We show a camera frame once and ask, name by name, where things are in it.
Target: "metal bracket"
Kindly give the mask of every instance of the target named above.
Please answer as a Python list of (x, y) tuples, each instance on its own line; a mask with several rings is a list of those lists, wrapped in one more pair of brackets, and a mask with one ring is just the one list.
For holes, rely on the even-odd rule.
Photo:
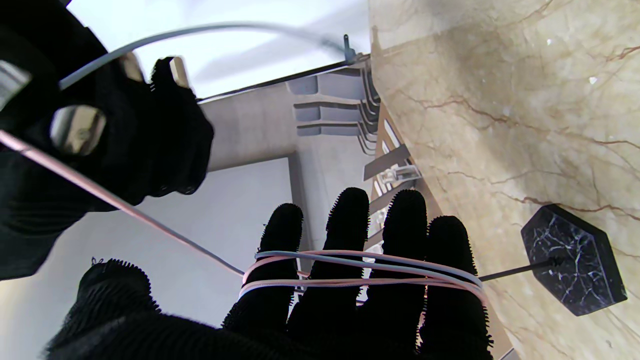
[(344, 62), (352, 65), (356, 62), (356, 51), (349, 47), (349, 35), (344, 34)]

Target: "cable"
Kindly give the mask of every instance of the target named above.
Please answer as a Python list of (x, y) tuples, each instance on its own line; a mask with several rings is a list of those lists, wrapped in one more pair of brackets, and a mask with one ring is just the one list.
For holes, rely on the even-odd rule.
[(269, 251), (269, 252), (279, 253), (279, 254), (281, 254), (281, 256), (274, 256), (274, 258), (277, 258), (277, 260), (274, 260), (273, 258), (259, 260), (258, 262), (256, 262), (256, 264), (252, 265), (244, 273), (244, 276), (248, 277), (248, 275), (251, 273), (251, 271), (255, 270), (255, 268), (257, 268), (259, 266), (262, 266), (262, 265), (264, 265), (266, 263), (270, 263), (270, 262), (273, 262), (273, 261), (279, 261), (279, 260), (285, 260), (285, 259), (291, 259), (291, 258), (298, 258), (298, 259), (320, 260), (320, 261), (324, 261), (326, 263), (355, 266), (355, 267), (358, 267), (358, 268), (372, 268), (372, 269), (378, 269), (378, 270), (402, 272), (402, 273), (405, 273), (405, 274), (427, 276), (427, 277), (430, 277), (430, 278), (443, 280), (443, 281), (449, 282), (451, 284), (457, 284), (457, 285), (460, 285), (460, 286), (469, 285), (468, 282), (456, 279), (455, 277), (451, 277), (451, 276), (448, 276), (448, 275), (445, 275), (445, 274), (441, 274), (439, 272), (433, 272), (433, 271), (430, 271), (430, 270), (411, 268), (409, 266), (388, 265), (388, 264), (378, 264), (378, 263), (367, 263), (365, 261), (342, 259), (342, 258), (332, 258), (331, 256), (308, 254), (306, 252), (291, 252), (291, 251)]
[(350, 56), (350, 54), (346, 52), (344, 46), (340, 45), (338, 42), (334, 42), (333, 40), (330, 40), (329, 38), (326, 38), (326, 37), (320, 37), (316, 34), (310, 33), (305, 30), (300, 30), (297, 28), (292, 28), (284, 25), (267, 24), (267, 23), (260, 23), (260, 22), (221, 22), (216, 24), (208, 24), (203, 26), (194, 26), (192, 28), (173, 30), (166, 33), (160, 33), (157, 35), (152, 35), (150, 37), (146, 37), (146, 38), (134, 41), (131, 44), (125, 45), (119, 49), (111, 51), (108, 54), (102, 55), (96, 60), (93, 60), (90, 63), (86, 64), (85, 66), (81, 67), (80, 69), (76, 70), (73, 74), (60, 80), (59, 82), (60, 90), (64, 90), (70, 87), (71, 85), (77, 83), (83, 77), (99, 69), (101, 66), (121, 57), (126, 53), (134, 51), (139, 47), (149, 45), (151, 43), (158, 42), (161, 40), (179, 37), (182, 35), (199, 33), (203, 31), (216, 31), (216, 30), (224, 30), (224, 29), (259, 29), (259, 30), (273, 31), (276, 33), (283, 33), (283, 34), (290, 35), (292, 37), (303, 38), (311, 42), (315, 42), (320, 46), (328, 47), (329, 49), (333, 49), (340, 54), (344, 54), (345, 56)]
[[(336, 43), (334, 41), (331, 41), (327, 38), (324, 37), (319, 37), (313, 33), (309, 33), (303, 30), (299, 30), (299, 29), (294, 29), (294, 28), (290, 28), (287, 26), (280, 26), (280, 25), (274, 25), (274, 24), (259, 24), (259, 23), (221, 23), (221, 24), (210, 24), (210, 25), (205, 25), (205, 26), (196, 26), (193, 28), (186, 28), (186, 29), (180, 29), (180, 30), (175, 30), (175, 31), (169, 31), (167, 33), (161, 33), (158, 35), (153, 35), (151, 37), (147, 37), (147, 38), (143, 38), (141, 40), (135, 41), (131, 44), (125, 45), (115, 51), (112, 51), (108, 54), (105, 54), (104, 56), (101, 56), (100, 58), (97, 58), (96, 60), (91, 61), (90, 63), (86, 64), (85, 66), (81, 67), (80, 69), (78, 69), (77, 71), (75, 71), (74, 73), (72, 73), (71, 75), (65, 77), (64, 79), (62, 79), (59, 82), (59, 86), (62, 90), (68, 88), (69, 86), (73, 85), (74, 83), (78, 82), (80, 79), (84, 78), (85, 76), (87, 76), (88, 74), (90, 74), (91, 72), (99, 69), (101, 66), (123, 56), (124, 54), (131, 52), (141, 46), (144, 45), (148, 45), (151, 44), (153, 42), (157, 42), (160, 40), (166, 40), (168, 38), (173, 38), (173, 37), (178, 37), (178, 36), (182, 36), (182, 35), (188, 35), (188, 34), (192, 34), (192, 33), (197, 33), (197, 32), (201, 32), (201, 31), (211, 31), (211, 30), (220, 30), (220, 29), (262, 29), (262, 30), (268, 30), (268, 31), (276, 31), (276, 32), (280, 32), (280, 33), (285, 33), (294, 37), (299, 37), (299, 38), (305, 38), (307, 40), (313, 41), (313, 42), (317, 42), (318, 44), (322, 45), (322, 46), (326, 46), (329, 47), (331, 49), (334, 49), (342, 54), (345, 54), (345, 56), (352, 56), (349, 55), (345, 48), (340, 45), (339, 43)], [(250, 284), (244, 285), (243, 289), (241, 290), (241, 296), (244, 295), (245, 293), (255, 289), (255, 288), (260, 288), (260, 287), (265, 287), (265, 286), (306, 286), (306, 287), (314, 287), (314, 286), (322, 286), (322, 287), (342, 287), (342, 286), (362, 286), (362, 285), (370, 285), (370, 284), (430, 284), (430, 285), (435, 285), (435, 286), (445, 286), (445, 287), (450, 287), (450, 288), (459, 288), (459, 289), (464, 289), (464, 290), (468, 290), (471, 291), (472, 293), (474, 293), (476, 296), (478, 296), (479, 299), (481, 299), (483, 301), (483, 303), (486, 301), (486, 299), (484, 298), (483, 292), (482, 292), (482, 283), (479, 282), (479, 279), (477, 279), (477, 277), (474, 277), (473, 275), (466, 273), (466, 272), (462, 272), (461, 270), (458, 269), (454, 269), (454, 268), (449, 268), (448, 266), (443, 266), (443, 265), (438, 265), (438, 264), (432, 264), (432, 263), (425, 263), (423, 261), (417, 261), (417, 260), (413, 260), (413, 259), (405, 259), (405, 258), (399, 258), (399, 257), (395, 257), (395, 256), (386, 256), (386, 255), (379, 255), (379, 254), (370, 254), (370, 253), (366, 253), (366, 252), (357, 252), (357, 251), (347, 251), (347, 250), (327, 250), (327, 251), (311, 251), (311, 252), (302, 252), (302, 253), (296, 253), (296, 252), (286, 252), (286, 251), (271, 251), (271, 252), (263, 252), (263, 253), (259, 253), (256, 254), (256, 258), (260, 259), (266, 256), (271, 256), (270, 258), (267, 259), (262, 259), (262, 260), (258, 260), (255, 264), (253, 264), (247, 271), (247, 273), (244, 273), (242, 270), (234, 267), (233, 265), (231, 265), (230, 263), (227, 263), (224, 259), (220, 258), (219, 256), (213, 254), (212, 252), (208, 251), (207, 249), (203, 248), (202, 246), (198, 245), (197, 243), (191, 241), (190, 239), (188, 239), (187, 237), (179, 234), (178, 232), (174, 231), (173, 229), (170, 229), (169, 227), (165, 226), (164, 224), (158, 222), (157, 220), (153, 219), (152, 217), (148, 216), (147, 214), (145, 214), (144, 212), (136, 209), (135, 207), (133, 207), (132, 205), (130, 205), (129, 203), (127, 203), (126, 201), (124, 201), (123, 199), (121, 199), (120, 197), (118, 197), (117, 195), (109, 192), (108, 190), (106, 190), (105, 188), (103, 188), (102, 186), (100, 186), (99, 184), (97, 184), (96, 182), (92, 181), (91, 179), (87, 178), (86, 176), (80, 174), (79, 172), (75, 171), (73, 168), (68, 167), (66, 164), (58, 161), (57, 159), (53, 158), (52, 156), (38, 150), (37, 148), (31, 146), (30, 144), (12, 136), (11, 134), (7, 133), (6, 131), (0, 130), (0, 142), (4, 143), (7, 147), (21, 153), (23, 156), (35, 161), (36, 163), (44, 166), (45, 168), (48, 168), (49, 170), (53, 171), (54, 173), (64, 177), (65, 179), (69, 180), (71, 183), (74, 183), (76, 185), (78, 185), (79, 187), (81, 187), (82, 189), (86, 190), (87, 192), (93, 194), (94, 196), (98, 197), (99, 199), (107, 202), (108, 204), (113, 205), (114, 207), (121, 209), (122, 211), (124, 211), (125, 213), (129, 214), (130, 216), (137, 218), (138, 220), (151, 225), (152, 227), (155, 227), (156, 229), (164, 232), (165, 234), (167, 234), (168, 236), (178, 240), (179, 242), (190, 246), (192, 249), (205, 254), (207, 256), (209, 256), (210, 258), (212, 258), (213, 260), (215, 260), (217, 263), (221, 264), (223, 267), (225, 267), (226, 269), (230, 270), (231, 272), (234, 272), (237, 275), (243, 276), (243, 283), (246, 282), (246, 278), (248, 277), (248, 275), (250, 274), (251, 271), (255, 270), (258, 266), (264, 265), (266, 263), (270, 263), (273, 261), (280, 261), (283, 259), (290, 259), (290, 258), (303, 258), (303, 259), (314, 259), (314, 260), (318, 260), (318, 261), (325, 261), (325, 262), (329, 262), (329, 263), (338, 263), (338, 264), (343, 264), (343, 265), (349, 265), (349, 266), (357, 266), (357, 267), (363, 267), (363, 268), (376, 268), (376, 269), (380, 269), (380, 270), (388, 270), (388, 271), (395, 271), (395, 272), (404, 272), (407, 274), (417, 274), (417, 275), (422, 275), (422, 276), (428, 276), (430, 277), (430, 279), (334, 279), (334, 280), (268, 280), (268, 281), (256, 281), (256, 282), (252, 282)], [(432, 272), (430, 270), (425, 270), (425, 269), (418, 269), (418, 268), (412, 268), (409, 266), (398, 266), (398, 265), (387, 265), (387, 264), (378, 264), (378, 263), (366, 263), (364, 261), (356, 261), (356, 260), (350, 260), (350, 259), (341, 259), (341, 258), (332, 258), (331, 256), (324, 256), (323, 254), (327, 254), (327, 255), (354, 255), (354, 256), (363, 256), (363, 257), (368, 257), (368, 258), (374, 258), (374, 259), (386, 259), (389, 261), (395, 261), (398, 263), (403, 263), (406, 265), (414, 265), (414, 266), (419, 266), (422, 268), (432, 268), (435, 270), (439, 270), (439, 271), (443, 271), (443, 272), (447, 272), (449, 274), (454, 274), (454, 275), (458, 275), (461, 277), (464, 277), (470, 281), (473, 282), (473, 284), (467, 283), (465, 281), (453, 278), (451, 276), (448, 276), (446, 274), (441, 274), (438, 272)]]
[(389, 285), (389, 284), (419, 284), (426, 286), (440, 286), (444, 288), (453, 288), (467, 290), (473, 293), (484, 306), (487, 305), (487, 298), (477, 286), (467, 283), (464, 286), (451, 284), (444, 281), (434, 281), (430, 279), (333, 279), (333, 280), (263, 280), (251, 282), (242, 287), (238, 298), (246, 295), (249, 291), (257, 288), (270, 286), (304, 286), (308, 288), (343, 288), (346, 286), (370, 286), (370, 285)]
[[(258, 252), (256, 253), (255, 258), (260, 259), (260, 258), (265, 258), (267, 256), (287, 256), (286, 253), (287, 253), (286, 251), (277, 251), (277, 250)], [(353, 251), (353, 250), (312, 250), (312, 251), (302, 251), (302, 253), (315, 254), (315, 255), (327, 255), (327, 256), (362, 256), (362, 257), (371, 258), (371, 259), (394, 261), (400, 264), (406, 264), (406, 265), (417, 266), (420, 268), (427, 268), (427, 269), (438, 270), (442, 272), (448, 272), (453, 275), (464, 277), (465, 279), (478, 285), (480, 288), (483, 287), (482, 281), (480, 279), (478, 279), (476, 276), (473, 276), (472, 274), (466, 271), (462, 271), (460, 269), (452, 268), (450, 266), (445, 266), (441, 264), (428, 263), (426, 261), (421, 261), (421, 260), (407, 259), (407, 258), (401, 258), (399, 256), (374, 254), (370, 252)], [(248, 277), (248, 274), (251, 270), (253, 269), (249, 268), (244, 273), (244, 282), (246, 282), (246, 278)]]
[[(9, 147), (10, 149), (13, 149), (19, 153), (21, 153), (23, 156), (35, 161), (36, 163), (42, 165), (45, 168), (48, 168), (49, 170), (53, 171), (54, 173), (64, 177), (65, 179), (71, 181), (72, 183), (80, 186), (82, 189), (86, 190), (87, 192), (95, 195), (96, 197), (98, 197), (99, 199), (102, 199), (103, 201), (107, 202), (108, 204), (113, 205), (114, 207), (121, 209), (122, 211), (124, 211), (125, 213), (129, 214), (130, 216), (137, 218), (138, 220), (141, 220), (142, 222), (151, 225), (152, 227), (155, 227), (156, 229), (159, 229), (160, 231), (164, 232), (165, 234), (169, 235), (170, 237), (180, 241), (181, 243), (190, 246), (191, 248), (197, 250), (198, 252), (205, 254), (207, 256), (209, 256), (210, 258), (212, 258), (213, 260), (215, 260), (216, 262), (218, 262), (219, 264), (221, 264), (223, 267), (225, 267), (226, 269), (234, 272), (237, 275), (243, 276), (245, 275), (245, 273), (234, 267), (233, 265), (231, 265), (230, 263), (227, 263), (224, 259), (220, 258), (219, 256), (213, 254), (212, 252), (208, 251), (207, 249), (203, 248), (202, 246), (198, 245), (197, 243), (191, 241), (190, 239), (186, 238), (185, 236), (179, 234), (178, 232), (170, 229), (169, 227), (163, 225), (162, 223), (158, 222), (157, 220), (153, 219), (152, 217), (148, 216), (147, 214), (144, 214), (144, 212), (134, 208), (132, 205), (130, 205), (129, 203), (127, 203), (126, 201), (122, 200), (121, 198), (119, 198), (117, 195), (109, 192), (108, 190), (106, 190), (105, 188), (103, 188), (102, 186), (100, 186), (99, 184), (95, 183), (94, 181), (92, 181), (91, 179), (88, 179), (86, 176), (80, 174), (79, 172), (75, 171), (73, 168), (68, 167), (66, 164), (58, 161), (57, 159), (53, 158), (52, 156), (34, 148), (33, 146), (29, 145), (28, 143), (12, 136), (11, 134), (7, 133), (6, 131), (0, 130), (0, 142), (4, 143), (7, 147)], [(329, 254), (332, 255), (336, 255), (338, 253), (338, 251), (334, 250), (334, 251), (330, 251), (327, 250)], [(366, 252), (346, 252), (346, 250), (342, 250), (345, 252), (345, 254), (358, 254), (359, 256), (365, 256), (365, 257), (373, 257), (373, 256), (377, 256), (378, 254), (370, 254), (370, 253), (366, 253)], [(271, 258), (267, 258), (267, 259), (262, 259), (256, 262), (256, 264), (252, 265), (249, 269), (249, 271), (247, 271), (247, 275), (249, 274), (250, 271), (254, 270), (255, 268), (257, 268), (258, 266), (263, 265), (264, 263), (269, 263), (272, 261), (278, 261), (281, 259), (288, 259), (288, 258), (305, 258), (305, 259), (315, 259), (315, 260), (320, 260), (320, 261), (326, 261), (329, 263), (339, 263), (339, 264), (343, 264), (343, 265), (350, 265), (350, 266), (358, 266), (358, 267), (367, 267), (367, 268), (378, 268), (381, 270), (390, 270), (390, 271), (396, 271), (396, 272), (404, 272), (404, 273), (408, 273), (408, 274), (417, 274), (417, 275), (423, 275), (423, 276), (429, 276), (435, 279), (440, 279), (443, 281), (446, 281), (449, 284), (453, 284), (456, 286), (462, 286), (463, 288), (465, 288), (466, 290), (469, 290), (471, 292), (473, 288), (469, 288), (469, 286), (472, 287), (476, 287), (480, 292), (482, 292), (481, 288), (476, 286), (475, 284), (469, 284), (465, 281), (462, 280), (458, 280), (455, 279), (453, 277), (450, 277), (448, 275), (445, 274), (441, 274), (441, 273), (437, 273), (437, 272), (432, 272), (429, 270), (423, 270), (423, 269), (416, 269), (416, 268), (410, 268), (407, 266), (397, 266), (397, 265), (387, 265), (387, 264), (376, 264), (376, 263), (366, 263), (365, 261), (356, 261), (356, 260), (350, 260), (350, 259), (341, 259), (341, 258), (331, 258), (330, 256), (322, 256), (322, 255), (318, 255), (318, 254), (311, 254), (311, 253), (297, 253), (297, 252), (286, 252), (286, 251), (273, 251), (273, 252), (263, 252), (263, 253), (259, 253), (256, 255), (256, 258), (261, 258), (263, 256), (269, 256), (269, 255), (283, 255), (283, 256), (273, 256)], [(404, 259), (403, 261), (406, 261), (407, 263), (413, 263), (413, 261), (411, 259)], [(374, 284), (375, 283), (375, 279), (346, 279), (347, 282), (349, 282), (351, 285), (345, 285), (346, 282), (344, 282), (345, 279), (339, 279), (339, 280), (333, 280), (333, 281), (329, 281), (327, 284), (324, 284), (323, 286), (328, 286), (328, 287), (336, 287), (336, 286), (356, 286), (358, 284)], [(408, 281), (406, 279), (394, 279), (396, 282), (395, 283), (411, 283), (411, 281)], [(277, 284), (280, 284), (281, 286), (304, 286), (306, 283), (305, 281), (310, 281), (310, 280), (296, 280), (294, 282), (290, 281), (290, 280), (273, 280), (271, 282), (265, 283), (265, 284), (270, 284), (268, 286), (276, 286)], [(259, 287), (260, 284), (262, 284), (261, 282), (256, 282), (255, 284), (252, 282), (251, 284), (248, 284), (246, 286), (250, 286), (249, 289), (253, 289), (256, 287)]]
[(235, 274), (240, 276), (244, 275), (244, 272), (242, 270), (236, 268), (230, 263), (227, 263), (224, 259), (217, 256), (216, 254), (213, 254), (211, 251), (203, 248), (197, 243), (189, 240), (186, 236), (179, 234), (177, 231), (170, 229), (169, 227), (165, 226), (164, 224), (157, 221), (156, 219), (134, 208), (131, 204), (122, 200), (120, 197), (118, 197), (114, 193), (111, 193), (109, 190), (103, 188), (102, 186), (97, 184), (95, 181), (80, 174), (79, 172), (75, 171), (73, 168), (68, 167), (66, 164), (58, 161), (56, 158), (53, 158), (52, 156), (36, 149), (35, 147), (14, 137), (13, 135), (7, 133), (4, 130), (0, 130), (0, 142), (3, 142), (8, 148), (21, 153), (23, 156), (35, 161), (36, 163), (42, 165), (43, 167), (48, 168), (54, 173), (60, 175), (61, 177), (64, 177), (70, 182), (80, 186), (82, 189), (86, 190), (90, 194), (93, 194), (94, 196), (103, 200), (104, 202), (107, 202), (108, 204), (111, 204), (114, 207), (121, 209), (122, 211), (131, 215), (132, 217), (137, 218), (138, 220), (144, 223), (147, 223), (152, 227), (155, 227), (156, 229), (178, 240), (179, 242), (187, 246), (190, 246), (191, 248), (197, 250), (202, 254), (205, 254), (206, 256), (209, 256), (211, 259), (221, 264), (223, 267), (230, 270), (231, 272), (234, 272)]

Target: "black marble base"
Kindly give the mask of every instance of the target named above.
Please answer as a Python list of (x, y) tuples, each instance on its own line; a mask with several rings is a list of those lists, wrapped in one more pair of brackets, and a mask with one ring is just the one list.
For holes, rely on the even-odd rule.
[(536, 279), (575, 316), (627, 299), (607, 234), (552, 204), (520, 231), (529, 262), (563, 258), (553, 268), (533, 270)]

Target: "black glove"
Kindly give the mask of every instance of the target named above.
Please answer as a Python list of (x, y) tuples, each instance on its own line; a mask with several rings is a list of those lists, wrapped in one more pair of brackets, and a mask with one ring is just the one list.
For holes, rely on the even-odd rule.
[[(362, 250), (369, 224), (367, 194), (345, 190), (327, 221), (324, 249)], [(296, 251), (302, 212), (292, 204), (272, 214), (259, 252)], [(427, 229), (419, 192), (399, 192), (383, 230), (388, 255), (453, 266), (475, 274), (467, 233), (455, 217), (434, 219)], [(313, 279), (358, 278), (362, 269), (316, 262)], [(411, 275), (373, 270), (371, 277)], [(263, 265), (248, 282), (296, 279), (293, 259)], [(486, 309), (473, 294), (413, 284), (360, 289), (309, 288), (287, 319), (291, 287), (248, 292), (221, 329), (164, 315), (138, 268), (110, 260), (89, 269), (76, 304), (48, 347), (49, 359), (491, 359)], [(420, 314), (426, 311), (419, 327)], [(417, 335), (422, 338), (418, 345)]]
[[(193, 92), (174, 82), (173, 58), (156, 63), (152, 84), (139, 68), (136, 74), (136, 60), (126, 69), (119, 59), (61, 91), (60, 79), (106, 54), (105, 48), (59, 0), (9, 1), (2, 9), (1, 130), (134, 205), (148, 195), (190, 194), (200, 186), (214, 131)], [(24, 86), (16, 85), (25, 78)], [(95, 112), (98, 130), (94, 142), (69, 152), (52, 136), (52, 123), (64, 118), (59, 109), (73, 117), (78, 106)], [(1, 144), (0, 209), (0, 280), (34, 274), (56, 238), (86, 212), (114, 210)]]

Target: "beige marble countertop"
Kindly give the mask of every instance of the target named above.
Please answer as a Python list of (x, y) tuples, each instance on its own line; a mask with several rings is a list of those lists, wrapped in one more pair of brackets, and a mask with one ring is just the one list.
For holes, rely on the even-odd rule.
[(370, 0), (374, 84), (481, 275), (528, 265), (551, 202), (604, 230), (628, 300), (576, 317), (531, 274), (488, 282), (523, 359), (640, 359), (640, 3)]

